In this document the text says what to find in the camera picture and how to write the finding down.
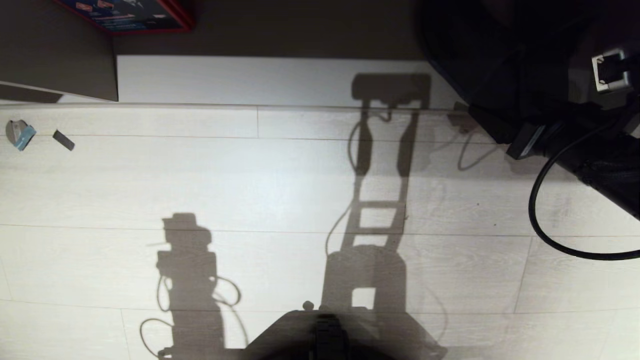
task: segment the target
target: red box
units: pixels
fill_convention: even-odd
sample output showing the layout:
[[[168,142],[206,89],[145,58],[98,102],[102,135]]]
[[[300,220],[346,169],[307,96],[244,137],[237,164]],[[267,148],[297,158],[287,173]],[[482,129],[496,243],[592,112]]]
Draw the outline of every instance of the red box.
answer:
[[[195,22],[178,0],[55,0],[112,34],[191,31]]]

